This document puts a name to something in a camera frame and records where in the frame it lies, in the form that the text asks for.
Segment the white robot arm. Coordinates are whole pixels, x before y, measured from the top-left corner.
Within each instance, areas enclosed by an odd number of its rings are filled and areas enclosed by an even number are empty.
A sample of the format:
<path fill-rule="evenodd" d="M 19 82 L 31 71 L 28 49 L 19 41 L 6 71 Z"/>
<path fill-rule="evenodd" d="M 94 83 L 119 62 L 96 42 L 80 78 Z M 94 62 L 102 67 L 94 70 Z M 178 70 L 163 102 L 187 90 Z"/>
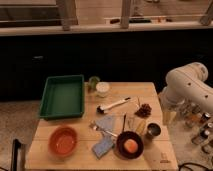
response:
<path fill-rule="evenodd" d="M 173 112 L 186 100 L 213 114 L 213 88 L 205 83 L 207 78 L 208 69 L 200 62 L 172 69 L 166 74 L 166 86 L 159 93 L 164 125 L 169 124 Z"/>

